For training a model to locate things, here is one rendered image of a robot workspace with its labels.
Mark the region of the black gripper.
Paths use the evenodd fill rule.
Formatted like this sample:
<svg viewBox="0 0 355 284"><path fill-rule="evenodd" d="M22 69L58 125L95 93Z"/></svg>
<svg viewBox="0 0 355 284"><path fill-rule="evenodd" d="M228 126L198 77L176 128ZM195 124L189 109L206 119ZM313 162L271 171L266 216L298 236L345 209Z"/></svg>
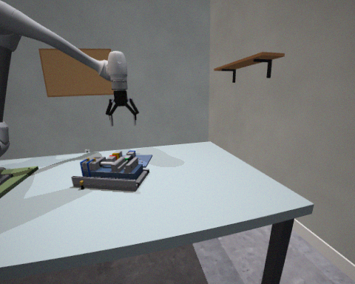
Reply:
<svg viewBox="0 0 355 284"><path fill-rule="evenodd" d="M116 98L116 97L120 97L120 98ZM122 91L114 91L114 98L115 99L110 99L109 100L109 105L107 107L106 110L106 115L109 116L109 120L110 120L110 125L114 126L113 124L113 117L112 114L113 112L116 110L117 107L127 107L127 109L133 114L133 121L134 121L134 126L136 126L136 115L139 113L138 109L136 108L135 104L133 103L132 98L128 99L127 98L127 93L126 90L122 90ZM130 102L133 109L128 105L127 102ZM112 107L112 103L115 102L114 107L111 110ZM117 106L116 106L117 105ZM110 111L111 110L111 111Z"/></svg>

